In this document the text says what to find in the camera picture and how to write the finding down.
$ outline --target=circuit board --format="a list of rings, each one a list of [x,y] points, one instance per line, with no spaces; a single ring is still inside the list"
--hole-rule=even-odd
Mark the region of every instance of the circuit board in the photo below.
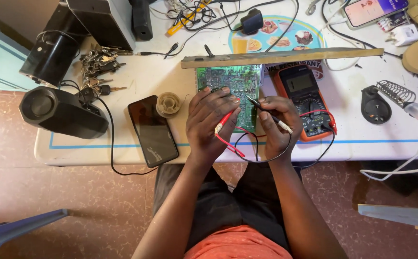
[[[241,112],[236,126],[254,132],[257,109],[247,99],[246,94],[255,100],[258,99],[262,73],[263,65],[196,68],[197,88],[200,91],[205,87],[210,87],[211,91],[216,91],[229,87],[231,94],[240,98]],[[240,129],[234,130],[234,133],[243,132]]]

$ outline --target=yellow tool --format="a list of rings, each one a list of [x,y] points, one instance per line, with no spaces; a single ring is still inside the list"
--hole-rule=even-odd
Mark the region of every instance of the yellow tool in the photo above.
[[[211,2],[212,0],[204,0],[203,2],[206,4],[206,5],[208,5],[210,2]],[[169,30],[168,30],[168,34],[169,35],[174,35],[174,33],[176,33],[178,30],[180,30],[182,27],[183,27],[183,25],[184,24],[187,24],[188,23],[188,21],[191,19],[191,18],[193,18],[195,15],[196,15],[196,13],[197,12],[199,12],[199,11],[201,11],[203,8],[205,8],[205,5],[204,4],[200,4],[199,5],[199,7],[196,9],[196,11],[195,12],[192,12],[188,17],[187,17],[187,19],[186,20],[184,20],[184,21],[182,21],[182,20],[180,20],[179,21],[179,23],[176,25],[176,26],[173,26],[173,27],[171,27]]]

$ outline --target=fingernail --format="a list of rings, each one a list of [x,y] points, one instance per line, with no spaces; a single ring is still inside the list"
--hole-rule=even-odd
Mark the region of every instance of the fingernail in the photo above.
[[[268,113],[267,112],[261,112],[259,114],[260,120],[266,120],[268,119]]]

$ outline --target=table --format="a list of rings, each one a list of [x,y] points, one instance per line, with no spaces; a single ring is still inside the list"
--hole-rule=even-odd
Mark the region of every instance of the table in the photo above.
[[[241,1],[241,10],[257,4],[255,0]],[[324,21],[320,15],[320,4],[314,15],[307,16],[305,10],[309,3],[302,3],[297,19],[306,21],[316,28],[321,28]],[[212,4],[217,16],[221,17],[221,11],[217,4]],[[159,10],[165,10],[164,3],[158,2],[152,5]],[[326,7],[327,16],[331,10],[337,8],[337,4]],[[235,3],[225,3],[226,13],[235,11]],[[292,17],[295,13],[295,3],[286,0],[280,3],[261,6],[258,8],[263,15],[283,15]],[[172,37],[166,37],[165,33],[172,25],[172,21],[164,15],[152,11],[151,15],[154,38],[151,41],[137,42],[136,52],[152,51],[166,53],[172,44],[181,44],[191,35],[181,29]],[[216,27],[226,25],[218,22]],[[405,48],[394,47],[384,40],[387,34],[382,32],[377,25],[371,25],[356,31],[351,31],[346,24],[334,26],[340,32],[367,41],[377,47],[384,47],[386,51],[401,54]],[[127,112],[128,104],[148,97],[160,95],[163,92],[173,92],[181,99],[187,94],[181,111],[176,117],[168,120],[174,139],[179,149],[179,157],[172,163],[183,163],[190,153],[190,147],[185,135],[185,123],[188,116],[187,109],[191,97],[196,93],[195,71],[193,69],[181,69],[180,61],[184,56],[206,55],[203,47],[207,44],[214,54],[231,53],[228,41],[228,28],[212,31],[203,30],[191,38],[182,53],[176,57],[163,60],[163,56],[121,56],[120,63],[127,65],[119,69],[113,75],[103,75],[101,78],[114,79],[110,83],[112,87],[128,87],[126,90],[113,92],[109,96],[102,97],[112,111],[115,124],[115,164],[145,164],[142,150],[140,149],[137,135]],[[334,36],[325,30],[325,40],[328,47],[353,47],[350,43]],[[91,41],[86,41],[82,47],[85,53]],[[330,60],[332,67],[343,67],[350,60]],[[81,82],[80,62],[75,59],[73,66],[66,75],[66,79]],[[376,84],[377,81],[389,80],[406,86],[417,94],[418,79],[407,72],[401,61],[390,57],[364,57],[358,61],[362,68],[352,67],[343,71],[329,71],[324,65],[324,79],[319,81],[321,93],[326,100],[329,110],[336,118],[338,135],[330,150],[322,161],[336,160],[382,160],[382,159],[408,159],[418,152],[418,122],[407,115],[401,108],[391,103],[393,111],[391,119],[382,125],[373,125],[363,119],[361,106],[361,90],[367,86]],[[64,89],[74,93],[74,89]],[[272,85],[261,87],[263,95],[274,95],[276,91]],[[105,112],[105,108],[99,101],[94,102]],[[263,130],[257,123],[257,132]],[[236,141],[240,134],[233,134],[231,142]],[[107,165],[110,163],[111,128],[102,137],[94,140],[79,139],[67,135],[55,134],[39,129],[35,143],[35,157],[47,165]],[[259,155],[263,156],[265,140],[260,139]],[[293,150],[293,161],[312,161],[321,155],[331,141],[331,136],[320,141],[298,143]],[[246,158],[255,159],[254,146],[249,138],[243,139],[240,149],[246,154]],[[226,150],[216,162],[241,162],[235,154]]]

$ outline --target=tiled floor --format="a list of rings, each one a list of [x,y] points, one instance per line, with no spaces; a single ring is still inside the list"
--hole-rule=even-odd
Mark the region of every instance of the tiled floor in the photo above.
[[[59,208],[71,217],[10,241],[0,258],[130,258],[151,220],[155,174],[122,177],[108,166],[47,167],[33,157],[36,128],[25,124],[22,93],[0,92],[0,222]],[[246,164],[216,164],[236,185]],[[124,166],[127,171],[145,166]],[[418,207],[409,197],[358,172],[355,162],[320,163],[302,171],[310,196],[352,259],[418,258],[418,230],[363,217],[357,203]]]

